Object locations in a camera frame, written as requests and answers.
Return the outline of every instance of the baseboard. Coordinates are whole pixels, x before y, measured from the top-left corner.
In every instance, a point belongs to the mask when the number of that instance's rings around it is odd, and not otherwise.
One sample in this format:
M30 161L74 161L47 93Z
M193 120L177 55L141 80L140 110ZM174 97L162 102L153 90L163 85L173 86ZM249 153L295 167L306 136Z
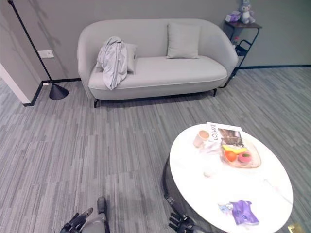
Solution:
M55 79L55 80L44 80L43 83L67 83L67 82L77 82L81 81L80 78L78 79Z
M288 68L288 67L311 67L311 65L253 66L253 67L240 67L238 69L264 69L264 68Z
M35 96L34 96L33 100L32 100L30 103L23 103L23 105L24 105L25 107L34 106L35 101L37 100L38 95L39 95L39 93L40 93L40 91L41 91L41 89L42 89L42 86L43 86L43 83L41 82L41 83L39 84L39 87L38 87L37 91L35 92Z
M38 98L38 95L40 94L40 91L42 89L43 83L67 83L67 82L77 82L77 81L81 81L80 78L78 79L56 79L56 80L45 80L45 81L41 81L37 91L35 92L35 96L33 98L33 100L30 103L23 103L23 105L25 107L29 107L29 106L34 106L35 101Z

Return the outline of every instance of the throw pillow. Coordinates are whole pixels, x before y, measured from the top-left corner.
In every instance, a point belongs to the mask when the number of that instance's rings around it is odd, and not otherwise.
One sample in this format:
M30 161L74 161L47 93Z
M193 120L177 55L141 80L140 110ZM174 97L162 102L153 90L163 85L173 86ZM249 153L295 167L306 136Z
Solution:
M137 45L125 44L127 49L127 72L135 73L135 53Z
M169 23L167 58L198 58L201 26Z

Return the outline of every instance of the orange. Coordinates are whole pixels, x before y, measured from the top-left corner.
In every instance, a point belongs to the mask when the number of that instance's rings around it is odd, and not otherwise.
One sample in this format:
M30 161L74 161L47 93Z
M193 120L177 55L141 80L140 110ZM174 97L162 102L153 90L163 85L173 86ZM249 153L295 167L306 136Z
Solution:
M225 152L225 157L227 158L227 160L229 160L230 162L233 162L237 159L238 155L232 151L226 151Z

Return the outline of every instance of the black metal shelf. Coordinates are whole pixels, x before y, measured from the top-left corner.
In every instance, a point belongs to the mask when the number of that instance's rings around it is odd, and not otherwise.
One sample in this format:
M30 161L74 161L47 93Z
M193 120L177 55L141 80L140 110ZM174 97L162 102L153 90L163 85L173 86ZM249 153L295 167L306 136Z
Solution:
M234 70L232 71L230 77L228 78L227 82L225 83L224 86L221 86L221 88L224 88L228 85L228 83L231 81L231 79L236 75L236 73L238 72L238 70L240 69L242 63L244 62L248 52L250 51L250 49L252 48L255 40L257 39L257 36L259 34L259 31L260 29L262 28L260 25L256 24L256 23L250 23L250 24L243 24L241 22L235 22L235 23L232 23L232 22L225 22L225 25L228 25L229 27L231 27L233 30L232 30L232 34L230 36L230 41L232 41L232 38L233 38L233 35L234 35L234 32L236 29L257 29L257 33L253 39L252 42L249 42L248 40L241 40L240 43L238 45L236 45L235 47L235 51L237 53L237 55L239 57L243 57L240 64L234 68ZM241 46L241 44L244 43L246 44L246 46L248 46L248 49L245 49L244 47Z
M241 45L237 45L235 47L235 52L237 52L237 55L241 57L241 56L246 56L248 50L244 49Z

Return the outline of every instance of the banana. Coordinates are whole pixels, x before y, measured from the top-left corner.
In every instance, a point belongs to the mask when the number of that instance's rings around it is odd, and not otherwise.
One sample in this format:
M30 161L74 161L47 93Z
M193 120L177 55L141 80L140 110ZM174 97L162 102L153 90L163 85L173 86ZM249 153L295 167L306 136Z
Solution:
M238 149L232 148L232 147L230 147L228 145L222 145L222 147L224 148L225 151L232 151L232 152L234 152L236 154L240 154L242 152L246 152L247 151L247 148L245 148L245 147L238 148Z

